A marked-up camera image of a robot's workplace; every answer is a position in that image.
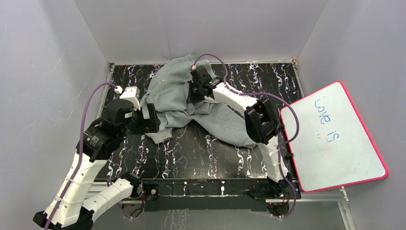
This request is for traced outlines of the grey zip-up jacket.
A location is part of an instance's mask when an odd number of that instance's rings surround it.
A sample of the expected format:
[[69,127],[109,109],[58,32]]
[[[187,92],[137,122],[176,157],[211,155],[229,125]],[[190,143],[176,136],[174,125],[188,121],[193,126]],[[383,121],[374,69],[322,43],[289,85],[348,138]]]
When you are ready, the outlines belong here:
[[181,128],[192,120],[220,141],[254,148],[256,143],[248,137],[245,122],[223,102],[212,99],[197,103],[187,101],[191,65],[197,59],[194,52],[171,60],[161,67],[149,83],[140,104],[152,103],[160,120],[159,131],[148,133],[155,144],[172,139],[173,128]]

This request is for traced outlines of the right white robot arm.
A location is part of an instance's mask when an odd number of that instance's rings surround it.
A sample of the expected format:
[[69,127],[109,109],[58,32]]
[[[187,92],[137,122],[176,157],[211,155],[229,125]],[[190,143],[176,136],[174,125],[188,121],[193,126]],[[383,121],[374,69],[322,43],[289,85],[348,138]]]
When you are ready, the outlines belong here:
[[270,194],[283,198],[292,177],[280,154],[278,133],[282,128],[268,98],[257,99],[229,86],[219,77],[212,78],[205,67],[192,65],[189,98],[199,102],[210,97],[243,115],[246,133],[259,147],[267,169]]

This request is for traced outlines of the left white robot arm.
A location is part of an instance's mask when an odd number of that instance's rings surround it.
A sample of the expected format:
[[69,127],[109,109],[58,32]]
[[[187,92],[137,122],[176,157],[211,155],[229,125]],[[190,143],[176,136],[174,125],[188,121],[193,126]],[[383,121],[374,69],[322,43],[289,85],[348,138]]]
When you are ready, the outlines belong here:
[[51,204],[35,213],[33,221],[45,230],[90,230],[94,222],[119,201],[138,199],[142,179],[126,172],[107,189],[86,198],[95,178],[128,134],[156,133],[160,125],[153,103],[148,118],[125,99],[115,100],[87,129],[81,129],[74,160]]

